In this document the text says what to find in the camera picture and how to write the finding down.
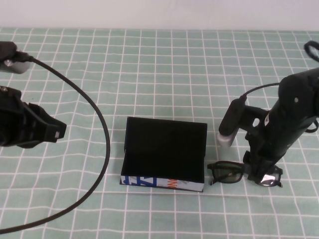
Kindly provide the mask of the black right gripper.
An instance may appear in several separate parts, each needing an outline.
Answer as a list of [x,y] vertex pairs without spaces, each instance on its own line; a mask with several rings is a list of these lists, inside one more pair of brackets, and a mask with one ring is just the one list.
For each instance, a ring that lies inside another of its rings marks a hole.
[[245,151],[243,163],[250,169],[248,180],[260,183],[311,125],[311,117],[299,112],[286,113],[272,109],[257,127],[257,134],[246,134],[250,151]]

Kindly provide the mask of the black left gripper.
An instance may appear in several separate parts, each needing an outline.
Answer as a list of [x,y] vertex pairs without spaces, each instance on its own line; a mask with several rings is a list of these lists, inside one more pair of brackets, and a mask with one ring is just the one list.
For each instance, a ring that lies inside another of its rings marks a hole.
[[[29,140],[26,125],[30,123]],[[67,125],[50,116],[39,105],[21,100],[21,91],[0,87],[0,145],[31,149],[44,142],[56,143],[65,135]]]

